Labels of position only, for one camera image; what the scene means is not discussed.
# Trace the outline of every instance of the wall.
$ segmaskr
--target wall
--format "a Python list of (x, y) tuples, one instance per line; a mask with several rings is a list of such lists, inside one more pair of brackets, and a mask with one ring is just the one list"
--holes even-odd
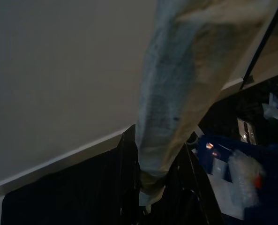
[(0, 1), (0, 184), (135, 123), (155, 2)]

